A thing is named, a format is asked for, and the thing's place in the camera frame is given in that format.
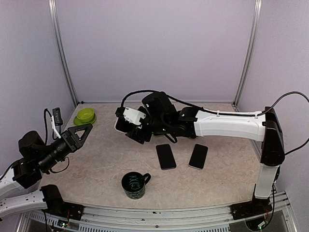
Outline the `purple edged black phone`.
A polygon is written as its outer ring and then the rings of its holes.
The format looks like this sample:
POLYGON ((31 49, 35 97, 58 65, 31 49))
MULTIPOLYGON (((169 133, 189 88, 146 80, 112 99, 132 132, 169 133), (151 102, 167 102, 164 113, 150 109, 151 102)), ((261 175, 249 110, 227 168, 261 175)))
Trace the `purple edged black phone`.
POLYGON ((169 144, 157 145, 156 152, 162 170, 174 169, 177 167, 171 147, 169 144))

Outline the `large black phone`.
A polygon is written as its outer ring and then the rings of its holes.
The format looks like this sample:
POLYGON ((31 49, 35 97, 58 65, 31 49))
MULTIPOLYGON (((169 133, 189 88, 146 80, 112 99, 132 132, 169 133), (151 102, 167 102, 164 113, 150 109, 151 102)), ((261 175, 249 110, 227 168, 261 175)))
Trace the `large black phone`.
POLYGON ((122 118, 117 118, 114 128, 116 131, 126 134, 132 131, 133 125, 122 118))

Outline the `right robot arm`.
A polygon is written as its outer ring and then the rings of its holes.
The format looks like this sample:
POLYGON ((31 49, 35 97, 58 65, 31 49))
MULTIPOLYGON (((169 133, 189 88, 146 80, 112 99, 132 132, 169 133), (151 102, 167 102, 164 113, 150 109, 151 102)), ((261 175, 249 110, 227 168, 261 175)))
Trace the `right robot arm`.
POLYGON ((165 92, 146 90, 139 109, 122 103, 116 115, 125 122, 127 137, 143 144, 152 135, 164 135, 172 143, 177 137, 195 139, 205 136, 245 138, 261 142, 261 171, 255 185, 254 198, 247 211, 256 215, 266 206, 280 165, 285 159, 283 135, 273 107, 254 113, 211 111, 190 103, 176 110, 173 97, 165 92))

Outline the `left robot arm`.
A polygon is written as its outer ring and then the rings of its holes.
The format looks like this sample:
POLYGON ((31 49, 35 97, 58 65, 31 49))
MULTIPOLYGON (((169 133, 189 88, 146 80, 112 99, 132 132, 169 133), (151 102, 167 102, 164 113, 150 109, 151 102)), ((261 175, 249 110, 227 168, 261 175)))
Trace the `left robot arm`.
POLYGON ((84 207, 64 201, 56 185, 29 189, 38 184, 44 174, 51 174, 52 168, 70 153, 82 148, 92 128, 92 124, 69 127, 50 145, 46 145, 34 130, 26 133, 18 142, 23 157, 13 162, 0 178, 0 218, 42 210, 80 220, 84 207))

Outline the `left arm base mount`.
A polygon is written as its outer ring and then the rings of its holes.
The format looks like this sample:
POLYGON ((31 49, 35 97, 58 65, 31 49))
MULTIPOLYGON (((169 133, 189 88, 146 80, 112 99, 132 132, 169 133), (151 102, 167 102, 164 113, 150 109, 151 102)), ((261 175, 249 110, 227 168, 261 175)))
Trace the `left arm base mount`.
POLYGON ((66 219, 81 220, 84 206, 64 201, 56 185, 43 186, 40 191, 43 193, 43 201, 47 205, 47 208, 42 210, 43 212, 66 219))

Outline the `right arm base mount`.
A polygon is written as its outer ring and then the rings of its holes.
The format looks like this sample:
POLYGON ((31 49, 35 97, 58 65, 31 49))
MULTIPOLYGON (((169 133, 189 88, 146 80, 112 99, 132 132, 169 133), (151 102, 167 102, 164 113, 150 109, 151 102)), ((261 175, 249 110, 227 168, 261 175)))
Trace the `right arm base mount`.
POLYGON ((249 218, 272 211, 270 199, 252 198, 250 201, 236 203, 230 206, 233 220, 249 218))

